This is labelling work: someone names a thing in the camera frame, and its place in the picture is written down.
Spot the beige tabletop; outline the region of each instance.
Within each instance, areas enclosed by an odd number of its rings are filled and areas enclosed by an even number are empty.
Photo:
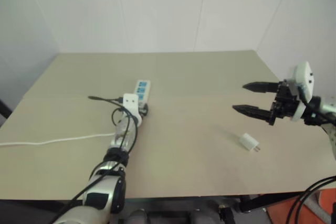
[[[0,128],[0,142],[43,142],[114,132],[112,104],[152,81],[149,113],[127,167],[127,198],[303,190],[334,174],[328,137],[317,126],[248,118],[233,104],[269,109],[274,94],[242,89],[277,81],[253,51],[61,54]],[[260,152],[238,143],[245,132]],[[70,199],[106,153],[111,137],[0,147],[0,199]]]

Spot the silver robot arm segment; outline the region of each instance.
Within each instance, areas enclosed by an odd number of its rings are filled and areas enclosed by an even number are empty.
[[[89,184],[102,174],[106,172],[108,174],[84,193],[83,206],[71,208],[54,224],[107,224],[111,213],[115,214],[122,210],[126,190],[125,169],[129,152],[136,141],[137,127],[142,122],[138,95],[125,94],[123,106],[131,115],[123,112],[103,162],[92,172]]]

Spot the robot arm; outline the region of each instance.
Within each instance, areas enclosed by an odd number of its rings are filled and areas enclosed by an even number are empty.
[[[129,152],[137,139],[137,128],[142,122],[139,114],[138,95],[125,94],[126,108],[116,125],[115,136],[103,161],[94,169],[89,185],[96,183],[83,194],[83,205],[71,208],[54,224],[107,224],[110,214],[119,213],[125,200],[125,169]]]
[[[251,105],[234,105],[233,108],[251,118],[265,120],[274,125],[276,118],[300,118],[306,125],[317,125],[328,134],[332,152],[336,159],[336,107],[313,96],[314,77],[308,62],[291,69],[290,78],[278,83],[251,82],[243,86],[253,92],[276,93],[270,111]]]

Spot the black wire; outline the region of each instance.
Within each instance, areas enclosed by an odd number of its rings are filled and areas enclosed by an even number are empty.
[[[320,189],[321,187],[326,186],[326,185],[328,185],[328,184],[330,184],[330,183],[332,183],[332,182],[335,182],[335,181],[336,181],[336,179],[331,179],[331,180],[329,180],[329,181],[327,181],[327,182],[324,182],[323,184],[321,184],[321,185],[315,187],[312,191],[310,191],[309,193],[307,193],[307,194],[303,197],[301,203],[300,203],[299,206],[298,206],[298,210],[296,211],[296,214],[295,214],[295,224],[298,224],[298,223],[299,223],[299,216],[300,216],[301,208],[302,208],[303,204],[305,203],[305,201],[309,198],[309,196],[312,195],[315,191],[317,191],[317,190]]]
[[[94,96],[89,96],[88,97],[89,99],[92,99],[92,100],[98,100],[98,101],[106,101],[106,102],[109,102],[109,103],[112,103],[116,106],[119,107],[119,109],[121,109],[122,111],[124,111],[126,114],[127,114],[127,117],[128,117],[128,123],[127,123],[127,127],[126,127],[126,131],[125,131],[125,134],[123,136],[123,139],[121,141],[121,144],[120,144],[120,148],[122,147],[122,144],[124,143],[124,140],[125,140],[125,137],[126,137],[126,133],[128,131],[128,128],[129,128],[129,124],[130,124],[130,118],[132,118],[133,122],[134,122],[134,127],[135,127],[135,135],[134,135],[134,141],[133,141],[133,144],[132,146],[130,147],[128,153],[131,152],[131,150],[133,149],[134,145],[135,145],[135,142],[136,142],[136,139],[138,137],[138,127],[137,127],[137,120],[136,120],[136,117],[132,115],[132,113],[126,109],[124,106],[118,104],[117,102],[115,101],[120,101],[120,98],[119,99],[104,99],[104,98],[101,98],[101,97],[94,97]],[[114,119],[113,119],[113,115],[115,113],[115,111],[113,111],[112,113],[112,122],[114,123],[115,125],[115,122],[114,122]],[[123,159],[120,159],[111,169],[107,170],[105,173],[103,173],[99,178],[97,178],[95,181],[93,181],[91,184],[89,184],[87,187],[85,187],[82,191],[80,191],[79,193],[77,193],[74,198],[72,198],[72,200],[70,200],[65,206],[62,207],[62,209],[59,211],[59,213],[57,213],[53,219],[51,220],[50,224],[54,223],[59,217],[61,217],[74,203],[75,201],[83,194],[85,193],[88,189],[90,189],[91,187],[93,187],[94,185],[96,185],[97,183],[99,183],[100,181],[102,181],[102,179],[108,175],[110,173],[110,171],[113,171],[119,164],[121,164],[121,162],[123,162],[124,160]],[[93,176],[94,174],[94,171],[100,166],[102,165],[103,163],[105,163],[104,161],[100,162],[98,165],[95,166],[95,168],[92,170],[91,172],[91,175],[90,175],[90,178]]]
[[[304,103],[304,105],[309,108],[312,112],[314,112],[315,114],[319,115],[320,117],[324,118],[327,120],[328,123],[331,123],[333,125],[336,126],[336,120],[330,118],[329,116],[327,116],[326,114],[322,113],[321,111],[319,111],[318,109],[315,109],[312,105],[310,105],[306,99],[305,99],[305,95],[303,93],[303,89],[302,87],[298,87],[299,90],[299,98],[300,100]]]
[[[128,153],[130,153],[132,151],[132,149],[134,148],[135,146],[135,143],[136,143],[136,139],[138,137],[138,127],[137,127],[137,119],[135,116],[132,115],[132,113],[126,109],[124,106],[118,104],[117,102],[115,102],[116,100],[120,100],[119,99],[104,99],[104,98],[101,98],[101,97],[94,97],[94,96],[89,96],[88,97],[89,99],[92,99],[92,100],[98,100],[98,101],[106,101],[106,102],[109,102],[109,103],[112,103],[118,107],[121,108],[121,110],[123,110],[130,118],[132,118],[133,122],[134,122],[134,126],[135,126],[135,135],[134,135],[134,141],[133,141],[133,144],[132,146],[130,147],[130,150],[128,151]],[[124,142],[125,140],[125,137],[126,137],[126,134],[124,135],[123,139],[122,139],[122,143]]]
[[[135,132],[137,133],[137,131],[138,131],[137,125],[136,125],[137,123],[136,123],[136,120],[134,119],[134,117],[132,116],[132,113],[128,109],[126,109],[124,106],[115,102],[117,99],[105,99],[105,98],[95,97],[95,96],[89,96],[88,98],[92,99],[92,100],[106,101],[106,102],[112,103],[112,104],[118,106],[122,111],[124,111],[127,114],[127,116],[128,116],[127,127],[126,127],[126,130],[125,130],[125,134],[122,137],[121,144],[120,144],[120,148],[122,148],[122,145],[123,145],[123,143],[125,141],[125,138],[126,138],[126,133],[128,132],[128,129],[129,129],[129,126],[130,126],[130,117],[132,117],[132,119],[134,121]]]
[[[121,111],[120,108],[116,108],[115,110],[113,110],[112,115],[111,115],[111,120],[112,120],[112,123],[114,124],[114,126],[117,125],[117,124],[115,123],[115,121],[114,121],[114,114],[115,114],[117,111]]]
[[[300,196],[297,197],[297,199],[294,201],[294,203],[292,204],[291,208],[289,209],[288,215],[287,215],[287,219],[286,219],[286,224],[289,224],[290,221],[290,217],[293,214],[293,211],[295,209],[295,206],[297,205],[297,203],[305,196],[305,194],[307,194],[308,192],[310,192],[310,190],[318,185],[319,183],[325,182],[327,180],[331,180],[331,179],[336,179],[336,176],[331,176],[328,178],[323,178],[320,179],[319,181],[315,182],[314,184],[312,184],[310,187],[308,187]]]
[[[111,171],[113,171],[123,160],[120,160],[119,162],[117,162],[115,165],[112,166],[111,169],[107,170],[105,173],[103,173],[99,178],[97,178],[95,181],[93,181],[91,184],[89,184],[87,187],[85,187],[82,191],[80,191],[79,193],[77,193],[74,198],[72,198],[71,201],[69,201],[65,206],[62,207],[62,209],[53,217],[53,219],[51,220],[51,222],[49,222],[49,224],[54,223],[59,217],[61,217],[71,206],[72,204],[75,203],[75,201],[83,194],[85,193],[88,189],[90,189],[91,187],[93,187],[94,185],[96,185],[97,183],[99,183],[100,181],[102,181],[102,179],[108,175]]]
[[[94,167],[94,169],[92,170],[92,172],[91,172],[91,174],[90,174],[90,178],[93,176],[93,174],[94,174],[94,172],[95,172],[95,170],[99,167],[99,166],[101,166],[103,163],[105,163],[106,161],[102,161],[102,162],[100,162],[98,165],[96,165],[95,167]]]

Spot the power strip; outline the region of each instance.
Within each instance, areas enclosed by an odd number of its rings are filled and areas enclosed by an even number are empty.
[[[142,110],[148,102],[149,91],[151,90],[151,81],[149,80],[138,80],[134,94],[139,97],[139,109]]]

